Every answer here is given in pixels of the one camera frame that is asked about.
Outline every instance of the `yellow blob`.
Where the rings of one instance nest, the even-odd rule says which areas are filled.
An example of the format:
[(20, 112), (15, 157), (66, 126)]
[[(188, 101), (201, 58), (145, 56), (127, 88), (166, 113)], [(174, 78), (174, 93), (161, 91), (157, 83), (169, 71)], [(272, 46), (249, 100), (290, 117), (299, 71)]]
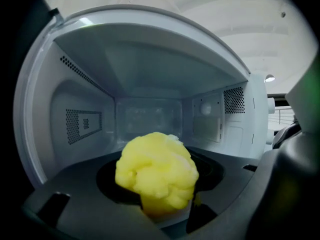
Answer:
[(178, 137), (160, 132), (131, 140), (115, 170), (115, 182), (138, 193), (149, 216), (185, 208), (198, 177), (196, 165)]

